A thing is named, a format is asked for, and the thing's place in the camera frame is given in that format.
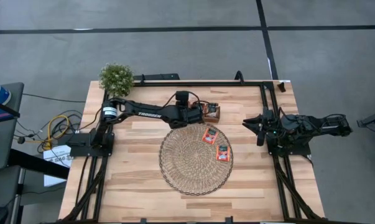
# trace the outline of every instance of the potted plant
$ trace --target potted plant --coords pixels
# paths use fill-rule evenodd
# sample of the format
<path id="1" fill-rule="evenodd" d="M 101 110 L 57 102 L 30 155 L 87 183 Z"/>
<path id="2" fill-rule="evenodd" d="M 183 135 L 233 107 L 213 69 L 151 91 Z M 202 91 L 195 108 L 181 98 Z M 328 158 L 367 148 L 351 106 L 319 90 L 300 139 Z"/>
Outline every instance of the potted plant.
<path id="1" fill-rule="evenodd" d="M 111 96 L 127 96 L 133 86 L 133 72 L 127 65 L 107 63 L 99 74 L 100 88 Z"/>

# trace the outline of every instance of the woven placemat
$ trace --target woven placemat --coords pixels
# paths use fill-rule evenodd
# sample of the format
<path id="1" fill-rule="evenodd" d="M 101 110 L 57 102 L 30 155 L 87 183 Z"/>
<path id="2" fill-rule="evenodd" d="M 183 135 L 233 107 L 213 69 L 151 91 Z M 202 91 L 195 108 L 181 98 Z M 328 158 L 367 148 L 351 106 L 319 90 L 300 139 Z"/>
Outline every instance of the woven placemat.
<path id="1" fill-rule="evenodd" d="M 202 141 L 207 128 L 219 132 L 215 143 Z M 216 127 L 191 124 L 173 129 L 162 142 L 159 161 L 165 181 L 175 190 L 186 195 L 205 195 L 219 189 L 230 176 L 233 167 L 233 152 L 230 161 L 216 159 L 216 147 L 230 143 Z"/>

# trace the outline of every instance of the black table leg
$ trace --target black table leg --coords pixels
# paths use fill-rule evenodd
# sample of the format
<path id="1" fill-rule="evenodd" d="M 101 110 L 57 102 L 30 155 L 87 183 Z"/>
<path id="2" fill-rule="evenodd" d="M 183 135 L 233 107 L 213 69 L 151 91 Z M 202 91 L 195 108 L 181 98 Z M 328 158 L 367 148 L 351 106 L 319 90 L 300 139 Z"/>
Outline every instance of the black table leg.
<path id="1" fill-rule="evenodd" d="M 9 166 L 21 166 L 28 170 L 41 172 L 62 179 L 67 179 L 68 171 L 70 170 L 67 167 L 28 155 L 15 149 L 11 149 L 7 164 Z"/>

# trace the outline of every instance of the yellow cable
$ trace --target yellow cable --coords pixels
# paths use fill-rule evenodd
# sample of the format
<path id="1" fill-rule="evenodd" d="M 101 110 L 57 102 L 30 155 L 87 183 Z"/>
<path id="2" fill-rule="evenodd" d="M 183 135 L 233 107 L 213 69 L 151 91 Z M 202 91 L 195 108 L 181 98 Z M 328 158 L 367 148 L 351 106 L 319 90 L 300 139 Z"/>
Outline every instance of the yellow cable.
<path id="1" fill-rule="evenodd" d="M 67 128 L 65 128 L 60 134 L 58 134 L 57 136 L 53 136 L 53 139 L 58 139 L 60 137 L 62 137 L 65 132 L 68 130 L 68 127 L 70 125 L 70 120 L 67 118 L 67 116 L 65 115 L 58 115 L 54 118 L 52 118 L 50 121 L 49 121 L 49 124 L 48 124 L 48 139 L 45 142 L 45 144 L 42 146 L 42 148 L 46 151 L 46 150 L 51 150 L 52 149 L 52 145 L 51 145 L 51 140 L 50 139 L 50 125 L 52 125 L 52 122 L 55 121 L 56 119 L 59 119 L 59 118 L 65 118 L 67 120 Z"/>

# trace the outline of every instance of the gray floor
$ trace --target gray floor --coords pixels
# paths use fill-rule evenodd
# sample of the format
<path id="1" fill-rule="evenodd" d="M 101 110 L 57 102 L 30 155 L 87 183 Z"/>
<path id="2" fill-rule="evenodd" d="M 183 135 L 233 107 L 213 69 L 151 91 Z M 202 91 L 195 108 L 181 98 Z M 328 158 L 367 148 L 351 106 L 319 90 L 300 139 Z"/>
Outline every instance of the gray floor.
<path id="1" fill-rule="evenodd" d="M 375 0 L 265 0 L 263 7 L 269 26 L 375 25 Z M 259 24 L 254 0 L 0 0 L 4 30 Z M 270 38 L 300 113 L 344 113 L 354 129 L 311 143 L 326 216 L 375 223 L 375 134 L 356 126 L 375 113 L 375 30 L 272 31 Z M 182 79 L 233 78 L 236 70 L 270 79 L 260 31 L 0 35 L 0 83 L 24 82 L 28 93 L 84 100 L 106 62 Z M 20 122 L 38 129 L 69 109 L 83 105 L 26 96 Z M 35 154 L 35 146 L 14 147 Z M 54 221 L 59 207 L 59 200 L 26 207 L 23 223 Z"/>

